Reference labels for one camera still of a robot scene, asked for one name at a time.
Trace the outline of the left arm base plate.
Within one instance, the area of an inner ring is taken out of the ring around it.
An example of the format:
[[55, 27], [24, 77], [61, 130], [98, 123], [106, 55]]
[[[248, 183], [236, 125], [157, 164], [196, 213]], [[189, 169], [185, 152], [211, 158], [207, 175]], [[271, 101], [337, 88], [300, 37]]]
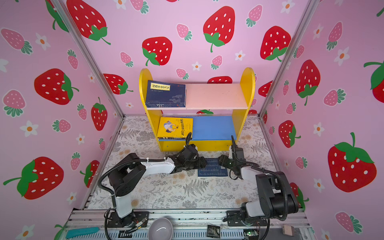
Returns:
[[145, 228], [149, 219], [149, 212], [135, 212], [120, 218], [115, 211], [109, 214], [107, 218], [107, 228]]

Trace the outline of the yellow cartoon cover book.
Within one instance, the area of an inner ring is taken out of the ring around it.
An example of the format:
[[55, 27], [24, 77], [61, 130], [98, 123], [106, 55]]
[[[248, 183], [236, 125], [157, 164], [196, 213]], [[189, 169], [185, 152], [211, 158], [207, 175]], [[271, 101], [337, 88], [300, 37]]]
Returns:
[[159, 139], [185, 139], [193, 135], [193, 118], [161, 117], [157, 137]]

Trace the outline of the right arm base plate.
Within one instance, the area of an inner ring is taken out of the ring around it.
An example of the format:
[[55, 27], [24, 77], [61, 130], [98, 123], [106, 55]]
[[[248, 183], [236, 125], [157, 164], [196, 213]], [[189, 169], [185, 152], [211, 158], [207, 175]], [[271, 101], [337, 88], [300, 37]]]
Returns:
[[223, 219], [230, 227], [266, 227], [268, 221], [261, 217], [245, 217], [240, 210], [226, 211]]

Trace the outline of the navy blue book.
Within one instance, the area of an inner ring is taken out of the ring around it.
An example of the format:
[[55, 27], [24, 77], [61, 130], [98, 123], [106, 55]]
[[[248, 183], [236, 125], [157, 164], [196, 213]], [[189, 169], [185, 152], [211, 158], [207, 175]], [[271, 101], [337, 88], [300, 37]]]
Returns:
[[147, 106], [148, 109], [183, 109], [185, 106], [178, 106], [178, 105], [154, 105], [154, 106]]

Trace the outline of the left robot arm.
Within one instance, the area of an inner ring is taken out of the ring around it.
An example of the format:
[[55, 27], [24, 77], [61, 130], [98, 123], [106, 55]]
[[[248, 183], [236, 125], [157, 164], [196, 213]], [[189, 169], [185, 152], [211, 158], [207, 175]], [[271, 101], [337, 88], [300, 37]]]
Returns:
[[176, 174], [207, 166], [207, 160], [199, 156], [197, 147], [190, 143], [191, 139], [192, 134], [189, 133], [184, 148], [163, 159], [141, 159], [131, 153], [99, 178], [98, 187], [110, 193], [113, 204], [105, 214], [107, 227], [127, 227], [136, 223], [131, 192], [143, 177]]

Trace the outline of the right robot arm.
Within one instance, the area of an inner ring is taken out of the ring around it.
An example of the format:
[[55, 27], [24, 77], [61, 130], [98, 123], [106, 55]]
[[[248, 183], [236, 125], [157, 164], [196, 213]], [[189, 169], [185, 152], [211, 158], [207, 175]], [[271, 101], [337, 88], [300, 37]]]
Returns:
[[229, 170], [229, 177], [255, 184], [258, 190], [258, 200], [243, 203], [237, 214], [224, 218], [225, 222], [242, 222], [251, 226], [258, 220], [285, 221], [289, 214], [299, 211], [299, 203], [286, 175], [246, 161], [243, 149], [238, 147], [234, 138], [229, 155], [220, 156], [219, 165]]

